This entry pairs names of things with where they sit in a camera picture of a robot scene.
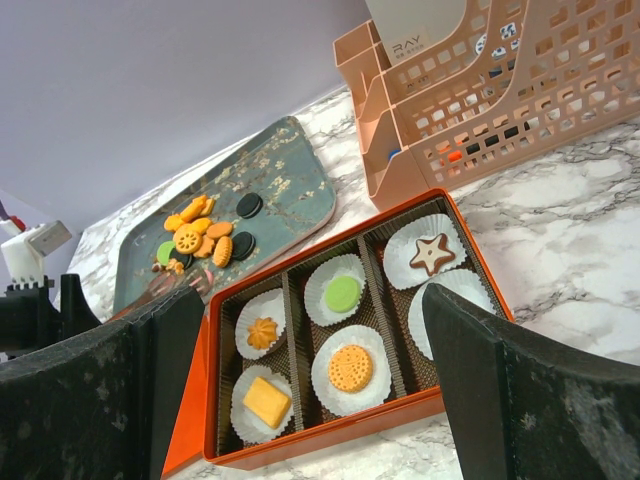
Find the yellow square cookie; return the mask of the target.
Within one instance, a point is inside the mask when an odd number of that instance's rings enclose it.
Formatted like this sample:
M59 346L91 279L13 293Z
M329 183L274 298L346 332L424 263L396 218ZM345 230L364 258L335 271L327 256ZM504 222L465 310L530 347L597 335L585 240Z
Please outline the yellow square cookie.
M266 426L275 430L286 416L291 398L263 377L256 377L242 403Z

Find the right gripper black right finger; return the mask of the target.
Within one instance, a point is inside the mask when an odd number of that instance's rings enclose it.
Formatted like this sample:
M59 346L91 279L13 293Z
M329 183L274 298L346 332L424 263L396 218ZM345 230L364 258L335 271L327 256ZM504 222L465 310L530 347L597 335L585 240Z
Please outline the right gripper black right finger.
M503 320L439 284L422 308L464 478L638 478L637 366Z

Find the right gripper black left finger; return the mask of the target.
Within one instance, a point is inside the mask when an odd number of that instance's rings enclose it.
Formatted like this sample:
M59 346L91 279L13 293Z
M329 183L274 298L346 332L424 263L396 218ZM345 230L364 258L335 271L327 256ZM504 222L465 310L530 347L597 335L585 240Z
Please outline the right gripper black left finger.
M160 478L203 313L182 287L3 363L2 478Z

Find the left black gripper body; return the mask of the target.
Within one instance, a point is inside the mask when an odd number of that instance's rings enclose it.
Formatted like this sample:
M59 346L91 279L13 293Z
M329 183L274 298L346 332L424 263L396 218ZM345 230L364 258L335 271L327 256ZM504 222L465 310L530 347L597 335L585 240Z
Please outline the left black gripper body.
M49 299L52 282L9 285L1 297L1 352L24 355L101 325L77 274L61 276L60 309Z

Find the brown swirl cookie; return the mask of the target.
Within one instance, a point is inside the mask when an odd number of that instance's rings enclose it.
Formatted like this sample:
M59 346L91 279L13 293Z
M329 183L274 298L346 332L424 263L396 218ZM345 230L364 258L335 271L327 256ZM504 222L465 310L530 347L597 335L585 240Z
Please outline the brown swirl cookie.
M278 339L277 323L271 317L257 318L247 331L247 344L254 350L268 350Z

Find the orange cookie tin box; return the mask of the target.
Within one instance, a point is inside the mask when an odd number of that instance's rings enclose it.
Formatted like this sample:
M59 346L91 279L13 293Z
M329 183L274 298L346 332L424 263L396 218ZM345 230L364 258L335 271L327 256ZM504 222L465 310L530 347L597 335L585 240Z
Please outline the orange cookie tin box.
M252 470L442 412L433 283L511 318L440 188L215 294L165 471L197 455Z

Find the white star cookie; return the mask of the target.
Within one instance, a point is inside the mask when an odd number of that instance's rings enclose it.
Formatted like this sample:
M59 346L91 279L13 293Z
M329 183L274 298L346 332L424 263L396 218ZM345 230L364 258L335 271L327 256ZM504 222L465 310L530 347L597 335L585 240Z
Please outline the white star cookie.
M409 261L409 266L423 269L429 277L456 259L456 254L448 248L448 236L444 233L432 239L417 239L415 246L416 253Z

